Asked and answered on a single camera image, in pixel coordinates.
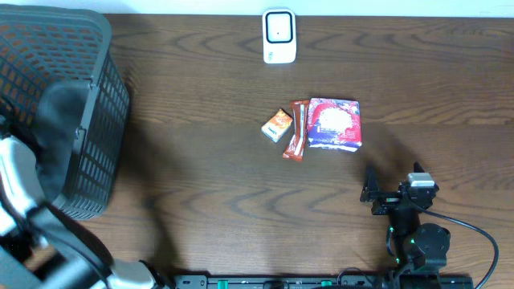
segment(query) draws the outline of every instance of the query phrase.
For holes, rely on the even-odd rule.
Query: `snack package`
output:
[[[264,124],[260,130],[271,140],[277,142],[291,126],[291,123],[292,118],[285,111],[279,109],[279,112]]]
[[[291,102],[292,116],[295,120],[295,134],[292,136],[288,147],[282,154],[283,158],[302,161],[304,158],[304,146],[307,141],[307,111],[308,100]]]
[[[359,103],[349,100],[311,99],[307,130],[311,148],[357,151],[362,145]]]

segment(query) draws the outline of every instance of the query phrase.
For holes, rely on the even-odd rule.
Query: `wood grain surface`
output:
[[[514,283],[512,20],[298,17],[296,61],[266,65],[260,17],[107,15],[132,98],[109,209],[84,225],[114,257],[211,274],[337,274],[392,266],[387,217],[361,204],[366,163],[394,187],[421,161],[432,210],[482,227]],[[357,153],[283,160],[260,126],[291,100],[358,100]],[[451,231],[445,273],[478,283],[488,240]]]

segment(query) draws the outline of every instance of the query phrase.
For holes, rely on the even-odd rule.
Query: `pink and blue package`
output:
[[[357,151],[362,145],[361,111],[357,101],[313,98],[308,105],[310,148]]]

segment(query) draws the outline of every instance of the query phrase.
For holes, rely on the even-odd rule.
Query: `gray plastic basket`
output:
[[[76,219],[107,207],[129,110],[110,41],[90,10],[0,5],[0,105],[36,135],[43,190]]]

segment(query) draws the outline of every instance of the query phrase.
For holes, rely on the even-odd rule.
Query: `black square outline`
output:
[[[269,16],[270,14],[289,14],[289,25],[291,26],[291,38],[289,40],[285,40],[285,41],[270,41],[270,39],[268,38],[268,31],[267,31],[267,16]],[[292,15],[291,13],[287,12],[287,11],[276,11],[276,12],[269,12],[268,14],[266,14],[266,41],[268,43],[290,43],[292,41],[292,38],[293,38],[293,32],[292,32]]]

